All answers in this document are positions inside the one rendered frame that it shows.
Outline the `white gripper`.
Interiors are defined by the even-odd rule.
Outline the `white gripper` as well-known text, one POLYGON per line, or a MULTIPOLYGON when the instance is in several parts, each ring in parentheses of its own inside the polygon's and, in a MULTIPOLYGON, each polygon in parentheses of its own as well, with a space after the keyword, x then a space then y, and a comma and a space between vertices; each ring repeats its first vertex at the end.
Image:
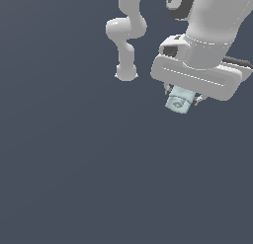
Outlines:
MULTIPOLYGON (((253 73, 253 65, 247 60, 225 56, 214 68, 197 70, 183 63, 190 49, 184 35, 170 36, 159 46, 150 75, 164 84, 165 95, 170 95, 172 85, 200 93, 220 101, 229 100, 241 82, 253 73)), ((193 105, 203 101, 203 96, 196 97, 193 105)))

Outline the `pale blue block object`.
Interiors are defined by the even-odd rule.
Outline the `pale blue block object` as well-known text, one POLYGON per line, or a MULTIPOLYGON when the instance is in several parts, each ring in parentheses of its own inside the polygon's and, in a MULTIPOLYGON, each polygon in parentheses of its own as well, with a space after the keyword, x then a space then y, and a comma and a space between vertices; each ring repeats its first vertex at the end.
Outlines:
POLYGON ((165 107, 175 113, 185 114, 192 105, 195 95, 193 91, 174 86, 165 107))

